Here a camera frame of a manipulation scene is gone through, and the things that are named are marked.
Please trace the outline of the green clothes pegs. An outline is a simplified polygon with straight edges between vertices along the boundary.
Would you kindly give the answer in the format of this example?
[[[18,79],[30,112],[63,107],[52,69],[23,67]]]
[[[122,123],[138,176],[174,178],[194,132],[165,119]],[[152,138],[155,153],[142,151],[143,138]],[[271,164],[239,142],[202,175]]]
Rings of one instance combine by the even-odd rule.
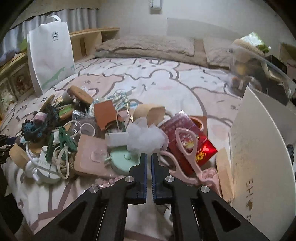
[[[69,151],[72,153],[77,152],[77,146],[74,143],[74,141],[69,137],[69,135],[66,133],[66,129],[64,127],[60,127],[58,129],[59,134],[59,147],[60,150],[65,147],[65,145],[68,147]],[[49,142],[46,150],[46,161],[50,162],[53,157],[54,149],[56,144],[54,144],[54,134],[52,133],[49,137]]]

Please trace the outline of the pink soap box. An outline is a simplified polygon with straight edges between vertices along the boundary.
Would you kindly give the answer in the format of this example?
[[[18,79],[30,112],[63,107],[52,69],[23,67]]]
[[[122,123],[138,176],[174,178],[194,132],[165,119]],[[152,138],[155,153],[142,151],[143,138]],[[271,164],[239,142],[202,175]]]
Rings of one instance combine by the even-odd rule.
[[[101,138],[81,135],[74,161],[78,175],[115,178],[117,174],[105,163],[108,157],[106,141]]]

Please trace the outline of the bag of pink beads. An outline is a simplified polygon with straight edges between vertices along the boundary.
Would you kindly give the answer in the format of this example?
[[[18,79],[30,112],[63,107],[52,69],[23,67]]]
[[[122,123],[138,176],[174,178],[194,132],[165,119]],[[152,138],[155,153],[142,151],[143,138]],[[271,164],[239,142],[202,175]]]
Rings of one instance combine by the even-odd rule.
[[[95,180],[95,184],[103,189],[103,188],[107,188],[110,187],[112,185],[114,185],[117,181],[123,179],[125,176],[117,176],[117,177],[113,177],[113,178],[109,178],[109,179],[104,179],[104,178],[97,178]]]

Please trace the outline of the white tote bag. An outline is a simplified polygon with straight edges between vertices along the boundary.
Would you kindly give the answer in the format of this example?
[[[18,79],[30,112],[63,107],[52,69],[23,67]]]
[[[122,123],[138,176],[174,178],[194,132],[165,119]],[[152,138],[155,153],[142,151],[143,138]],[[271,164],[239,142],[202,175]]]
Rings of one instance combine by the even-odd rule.
[[[75,73],[68,25],[57,15],[27,34],[30,77],[36,96]]]

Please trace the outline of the mint green round case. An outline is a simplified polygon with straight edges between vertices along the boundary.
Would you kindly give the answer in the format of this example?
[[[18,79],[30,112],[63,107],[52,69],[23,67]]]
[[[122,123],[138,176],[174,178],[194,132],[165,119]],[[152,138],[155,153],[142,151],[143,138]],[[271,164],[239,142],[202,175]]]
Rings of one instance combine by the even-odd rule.
[[[115,147],[110,152],[110,166],[118,174],[127,175],[130,169],[139,164],[139,157],[123,147]]]

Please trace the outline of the left beige pillow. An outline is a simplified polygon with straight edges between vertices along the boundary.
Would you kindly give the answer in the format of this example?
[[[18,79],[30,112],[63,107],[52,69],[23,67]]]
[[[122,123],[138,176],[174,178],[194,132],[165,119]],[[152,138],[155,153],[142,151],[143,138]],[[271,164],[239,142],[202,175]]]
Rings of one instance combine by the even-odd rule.
[[[119,39],[105,41],[96,45],[95,48],[97,51],[140,49],[185,54],[187,56],[193,56],[195,52],[192,38],[159,35],[124,36]]]

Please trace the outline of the pink plastic scissors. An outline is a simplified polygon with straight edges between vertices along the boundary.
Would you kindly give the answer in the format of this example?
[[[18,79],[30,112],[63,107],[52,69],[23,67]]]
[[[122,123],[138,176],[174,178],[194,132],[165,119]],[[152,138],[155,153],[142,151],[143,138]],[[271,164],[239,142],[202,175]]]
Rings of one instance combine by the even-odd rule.
[[[184,145],[182,144],[182,134],[190,136],[192,139],[193,149],[190,153],[185,149]],[[186,128],[176,128],[175,135],[177,147],[181,151],[183,156],[186,158],[192,169],[194,170],[196,177],[188,177],[182,171],[181,166],[177,161],[177,158],[172,153],[168,151],[160,151],[159,154],[161,156],[169,157],[176,167],[176,170],[169,170],[170,175],[180,179],[181,181],[191,186],[206,185],[212,190],[214,190],[219,196],[221,196],[220,181],[217,170],[215,168],[208,168],[206,170],[202,170],[196,162],[196,153],[198,150],[198,138],[196,137],[196,134]]]

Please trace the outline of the brown leather pouch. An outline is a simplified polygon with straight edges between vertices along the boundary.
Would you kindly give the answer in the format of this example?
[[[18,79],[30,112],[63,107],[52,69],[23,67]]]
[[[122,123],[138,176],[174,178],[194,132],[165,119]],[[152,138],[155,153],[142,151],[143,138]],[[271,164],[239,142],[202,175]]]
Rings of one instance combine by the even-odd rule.
[[[94,104],[94,115],[99,128],[104,131],[112,121],[123,121],[119,116],[111,100]]]

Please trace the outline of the white round device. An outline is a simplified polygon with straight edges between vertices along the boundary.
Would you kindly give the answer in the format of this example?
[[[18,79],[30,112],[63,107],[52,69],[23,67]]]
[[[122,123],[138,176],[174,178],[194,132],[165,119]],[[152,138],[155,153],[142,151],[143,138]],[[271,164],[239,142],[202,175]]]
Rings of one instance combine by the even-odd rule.
[[[26,154],[29,161],[25,165],[24,173],[28,178],[33,178],[38,184],[55,184],[61,180],[57,168],[51,161],[46,160],[47,147],[41,148],[39,157],[33,157],[26,144]]]

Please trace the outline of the cartoon bear bedspread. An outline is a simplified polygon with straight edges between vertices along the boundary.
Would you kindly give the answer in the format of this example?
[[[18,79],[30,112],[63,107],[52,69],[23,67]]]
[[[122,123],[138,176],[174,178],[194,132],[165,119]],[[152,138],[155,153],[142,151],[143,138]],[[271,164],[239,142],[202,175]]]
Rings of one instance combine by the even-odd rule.
[[[228,90],[226,73],[197,65],[142,58],[105,58],[84,61],[74,75],[40,97],[34,95],[18,102],[1,125],[1,133],[17,136],[22,123],[33,117],[48,97],[60,97],[70,86],[86,90],[94,99],[125,92],[132,103],[157,104],[171,114],[205,116],[208,137],[216,149],[222,149],[241,106],[241,98]],[[4,175],[24,215],[24,238],[47,225],[86,189],[97,177],[76,176],[54,185],[40,185],[27,178],[22,169],[7,160]]]

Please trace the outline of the dark blue crochet scrunchie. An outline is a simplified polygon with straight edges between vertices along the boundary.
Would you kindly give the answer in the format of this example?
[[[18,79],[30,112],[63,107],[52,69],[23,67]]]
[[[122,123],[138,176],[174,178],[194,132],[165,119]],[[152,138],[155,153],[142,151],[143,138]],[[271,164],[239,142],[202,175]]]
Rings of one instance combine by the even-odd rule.
[[[52,130],[59,126],[59,113],[55,107],[47,106],[44,111],[36,113],[34,118],[42,113],[45,117],[41,120],[25,120],[22,124],[21,134],[27,142],[38,143],[46,140]]]

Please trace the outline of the wooden brush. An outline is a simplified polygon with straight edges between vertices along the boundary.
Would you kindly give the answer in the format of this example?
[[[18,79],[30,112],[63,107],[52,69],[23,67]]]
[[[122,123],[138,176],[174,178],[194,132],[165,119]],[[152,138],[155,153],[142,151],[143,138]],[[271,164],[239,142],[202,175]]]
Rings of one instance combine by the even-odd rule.
[[[70,88],[70,92],[81,102],[84,102],[85,104],[92,104],[93,98],[84,90],[81,88],[72,85]]]

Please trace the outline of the hanging white sweet pouch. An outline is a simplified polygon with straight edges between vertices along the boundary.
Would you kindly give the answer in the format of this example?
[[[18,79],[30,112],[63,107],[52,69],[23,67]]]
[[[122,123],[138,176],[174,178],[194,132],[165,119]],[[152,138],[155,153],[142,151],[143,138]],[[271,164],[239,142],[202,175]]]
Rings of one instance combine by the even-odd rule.
[[[161,10],[162,9],[162,0],[149,0],[149,7],[153,10]]]

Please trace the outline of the beige pillow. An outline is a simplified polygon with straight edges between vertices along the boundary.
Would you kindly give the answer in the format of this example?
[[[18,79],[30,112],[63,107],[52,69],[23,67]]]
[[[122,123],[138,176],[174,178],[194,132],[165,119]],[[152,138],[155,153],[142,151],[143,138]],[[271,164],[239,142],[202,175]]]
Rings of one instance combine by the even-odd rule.
[[[96,45],[95,48],[97,51],[140,49],[185,54],[187,56],[193,56],[195,52],[192,38],[159,35],[124,36],[119,39],[105,41]]]
[[[214,37],[205,37],[203,42],[208,65],[211,67],[229,69],[233,62],[233,41]]]

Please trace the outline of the white storage box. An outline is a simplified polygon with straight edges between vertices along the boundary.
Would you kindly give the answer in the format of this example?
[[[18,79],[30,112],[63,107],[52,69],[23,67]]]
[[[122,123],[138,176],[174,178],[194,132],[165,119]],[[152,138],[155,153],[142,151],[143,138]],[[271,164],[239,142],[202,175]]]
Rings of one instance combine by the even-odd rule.
[[[295,113],[248,88],[229,132],[234,181],[232,206],[270,240],[295,218]]]

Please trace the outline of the cork roll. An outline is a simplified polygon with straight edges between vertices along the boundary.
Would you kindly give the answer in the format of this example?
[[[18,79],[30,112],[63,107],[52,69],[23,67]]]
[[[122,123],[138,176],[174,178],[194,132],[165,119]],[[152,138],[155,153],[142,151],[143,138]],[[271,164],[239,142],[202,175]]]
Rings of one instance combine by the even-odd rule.
[[[133,112],[133,122],[139,118],[146,118],[147,125],[158,125],[164,120],[166,108],[156,104],[140,104]]]

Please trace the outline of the green snack bag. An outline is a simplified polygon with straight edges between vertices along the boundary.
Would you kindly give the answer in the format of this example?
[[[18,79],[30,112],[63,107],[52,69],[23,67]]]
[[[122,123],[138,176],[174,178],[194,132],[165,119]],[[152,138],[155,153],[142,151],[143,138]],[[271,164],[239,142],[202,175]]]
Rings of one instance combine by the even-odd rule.
[[[271,47],[266,45],[265,42],[263,42],[263,40],[255,32],[251,32],[250,34],[243,36],[240,39],[256,47],[263,53],[268,53],[271,50]]]

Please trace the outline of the clear plastic storage bin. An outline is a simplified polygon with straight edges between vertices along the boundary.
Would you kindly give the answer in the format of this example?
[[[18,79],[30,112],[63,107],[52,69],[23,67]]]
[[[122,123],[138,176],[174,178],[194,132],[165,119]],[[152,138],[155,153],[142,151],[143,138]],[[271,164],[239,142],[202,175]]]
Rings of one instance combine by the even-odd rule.
[[[230,64],[229,90],[243,97],[249,87],[256,89],[280,103],[287,105],[295,92],[295,83],[278,67],[265,58],[240,46],[229,49]]]

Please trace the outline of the wooden comb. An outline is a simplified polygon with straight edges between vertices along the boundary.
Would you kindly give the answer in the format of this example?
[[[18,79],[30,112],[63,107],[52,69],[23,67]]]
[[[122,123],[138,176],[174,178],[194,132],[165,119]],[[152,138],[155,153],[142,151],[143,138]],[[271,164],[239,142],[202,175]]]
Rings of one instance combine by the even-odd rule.
[[[219,150],[216,154],[216,167],[223,199],[227,203],[230,203],[234,198],[234,186],[230,163],[225,148]]]

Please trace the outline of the right beige pillow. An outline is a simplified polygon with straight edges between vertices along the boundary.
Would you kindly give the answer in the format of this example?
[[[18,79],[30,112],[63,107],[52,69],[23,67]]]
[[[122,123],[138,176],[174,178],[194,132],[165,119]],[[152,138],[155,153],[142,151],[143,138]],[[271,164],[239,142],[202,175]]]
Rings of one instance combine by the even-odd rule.
[[[214,37],[205,37],[203,42],[208,65],[211,67],[229,69],[233,62],[233,41]]]

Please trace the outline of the white mesh bath pouf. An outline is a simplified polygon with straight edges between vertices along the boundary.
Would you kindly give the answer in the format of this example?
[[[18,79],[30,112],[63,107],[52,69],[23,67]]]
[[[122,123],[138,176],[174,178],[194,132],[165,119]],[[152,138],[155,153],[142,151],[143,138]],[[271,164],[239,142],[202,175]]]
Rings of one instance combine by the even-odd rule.
[[[168,136],[155,124],[148,126],[146,117],[129,124],[127,133],[127,150],[135,154],[151,155],[168,148]]]

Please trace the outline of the wooden bedside shelf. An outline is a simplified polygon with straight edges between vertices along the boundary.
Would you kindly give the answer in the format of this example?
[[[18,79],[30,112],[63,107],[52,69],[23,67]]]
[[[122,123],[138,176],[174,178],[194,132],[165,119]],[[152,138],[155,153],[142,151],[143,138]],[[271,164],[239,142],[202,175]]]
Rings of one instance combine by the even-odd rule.
[[[96,46],[116,37],[119,27],[87,29],[70,33],[74,62],[93,56]],[[27,49],[15,54],[1,67],[1,107],[4,111],[12,108],[18,100],[33,93],[29,73]]]

